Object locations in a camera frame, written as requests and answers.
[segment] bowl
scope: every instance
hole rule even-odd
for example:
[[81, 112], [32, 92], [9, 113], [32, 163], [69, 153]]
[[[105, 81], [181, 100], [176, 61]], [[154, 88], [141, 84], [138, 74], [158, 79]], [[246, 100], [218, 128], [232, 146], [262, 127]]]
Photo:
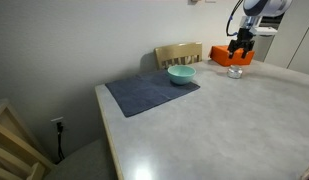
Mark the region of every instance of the bowl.
[[178, 85], [184, 85], [193, 80], [196, 70], [190, 66], [176, 65], [167, 69], [170, 80]]

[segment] orange container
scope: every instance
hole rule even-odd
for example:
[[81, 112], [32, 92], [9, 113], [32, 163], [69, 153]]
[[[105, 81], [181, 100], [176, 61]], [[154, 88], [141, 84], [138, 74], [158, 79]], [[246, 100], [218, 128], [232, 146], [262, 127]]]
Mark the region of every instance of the orange container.
[[222, 66], [251, 64], [255, 51], [249, 51], [246, 57], [242, 59], [243, 49], [240, 48], [234, 52], [234, 56], [230, 59], [228, 57], [229, 52], [227, 47], [228, 46], [212, 46], [210, 51], [211, 59]]

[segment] table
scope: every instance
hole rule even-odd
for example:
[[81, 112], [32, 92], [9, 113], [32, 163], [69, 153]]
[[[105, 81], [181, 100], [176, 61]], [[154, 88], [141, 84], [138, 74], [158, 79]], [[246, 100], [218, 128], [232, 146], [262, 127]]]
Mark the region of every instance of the table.
[[200, 89], [125, 118], [96, 94], [119, 179], [288, 180], [309, 166], [309, 75], [252, 61], [192, 65]]

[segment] chair back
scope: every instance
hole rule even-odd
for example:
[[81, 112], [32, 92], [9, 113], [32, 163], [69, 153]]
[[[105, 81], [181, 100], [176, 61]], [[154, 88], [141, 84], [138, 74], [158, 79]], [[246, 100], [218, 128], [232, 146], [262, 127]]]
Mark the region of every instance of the chair back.
[[185, 43], [157, 47], [154, 49], [158, 69], [173, 65], [186, 65], [202, 61], [202, 43]]
[[28, 134], [8, 107], [6, 103], [0, 106], [0, 179], [40, 180], [55, 165], [29, 144]]

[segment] wall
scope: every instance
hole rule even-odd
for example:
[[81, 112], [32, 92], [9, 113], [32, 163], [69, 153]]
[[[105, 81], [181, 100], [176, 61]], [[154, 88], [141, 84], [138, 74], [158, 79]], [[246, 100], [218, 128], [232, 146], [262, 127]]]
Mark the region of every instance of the wall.
[[309, 0], [294, 0], [286, 11], [264, 62], [288, 68], [309, 29]]
[[[94, 87], [155, 70], [154, 47], [227, 44], [236, 0], [0, 0], [0, 98], [9, 98], [54, 160], [63, 116], [65, 155], [100, 137]], [[230, 31], [238, 30], [238, 10]]]

